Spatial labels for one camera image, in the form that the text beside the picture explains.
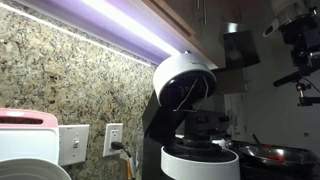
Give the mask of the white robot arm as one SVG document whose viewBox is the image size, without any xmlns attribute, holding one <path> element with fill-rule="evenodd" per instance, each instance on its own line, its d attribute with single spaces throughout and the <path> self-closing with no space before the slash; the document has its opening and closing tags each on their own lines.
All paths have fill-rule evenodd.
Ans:
<svg viewBox="0 0 320 180">
<path fill-rule="evenodd" d="M 285 44 L 292 45 L 293 64 L 302 76 L 319 69 L 319 17 L 311 0 L 271 0 L 274 20 L 264 37 L 279 31 Z"/>
</svg>

